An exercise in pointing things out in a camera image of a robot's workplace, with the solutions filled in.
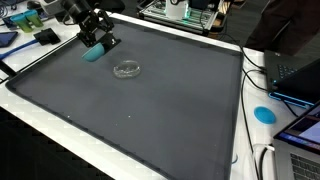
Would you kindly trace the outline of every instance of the blue circle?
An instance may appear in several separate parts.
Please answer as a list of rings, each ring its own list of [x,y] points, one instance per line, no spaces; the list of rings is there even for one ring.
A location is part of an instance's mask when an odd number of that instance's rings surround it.
[[[254,109],[254,115],[260,122],[264,124],[273,124],[276,121],[276,116],[274,113],[266,107],[256,107]]]

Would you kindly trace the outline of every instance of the electronic equipment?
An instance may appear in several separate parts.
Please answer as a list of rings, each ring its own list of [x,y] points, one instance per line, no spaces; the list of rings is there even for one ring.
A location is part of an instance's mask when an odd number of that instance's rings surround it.
[[[320,103],[275,137],[275,163],[280,180],[320,180]]]
[[[221,32],[226,15],[218,12],[224,0],[154,0],[142,1],[137,8],[141,19],[207,36]],[[213,25],[221,19],[220,25]]]
[[[108,14],[99,10],[94,11],[95,7],[100,6],[102,0],[85,1],[85,0],[40,0],[40,4],[44,11],[49,15],[55,15],[58,21],[65,25],[78,24],[80,32],[77,37],[87,47],[95,47],[95,45],[102,45],[104,53],[107,53],[118,43],[120,39],[116,39],[112,34],[113,22]],[[100,29],[104,31],[104,35],[100,39],[96,39],[95,31]]]
[[[303,108],[320,100],[320,59],[300,59],[266,51],[269,97]]]
[[[0,33],[0,48],[8,47],[17,38],[18,32],[2,32]]]

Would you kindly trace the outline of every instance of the laptop screen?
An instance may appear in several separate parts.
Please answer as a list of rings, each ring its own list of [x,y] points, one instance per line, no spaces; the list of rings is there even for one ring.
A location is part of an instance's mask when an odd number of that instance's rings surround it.
[[[276,138],[320,154],[320,104],[282,130]]]

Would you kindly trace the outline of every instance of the laptop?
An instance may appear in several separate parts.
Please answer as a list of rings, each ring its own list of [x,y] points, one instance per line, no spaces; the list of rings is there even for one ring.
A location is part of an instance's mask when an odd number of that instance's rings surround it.
[[[320,180],[320,103],[275,137],[279,180]]]
[[[269,97],[303,108],[320,100],[320,59],[301,59],[266,51]]]

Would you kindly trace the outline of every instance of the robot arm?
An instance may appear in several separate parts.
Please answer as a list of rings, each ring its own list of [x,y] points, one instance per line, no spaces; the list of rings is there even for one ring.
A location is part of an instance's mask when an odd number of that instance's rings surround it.
[[[70,16],[74,23],[80,26],[80,32],[77,37],[87,47],[93,47],[101,43],[104,47],[104,52],[107,53],[120,43],[120,40],[116,39],[112,34],[111,30],[114,24],[107,13],[102,10],[96,13],[84,0],[40,0],[40,4],[48,15],[55,15],[58,21],[59,19],[61,20],[58,17],[63,17],[62,21],[65,21],[66,17]],[[105,32],[98,40],[95,35],[96,29]]]

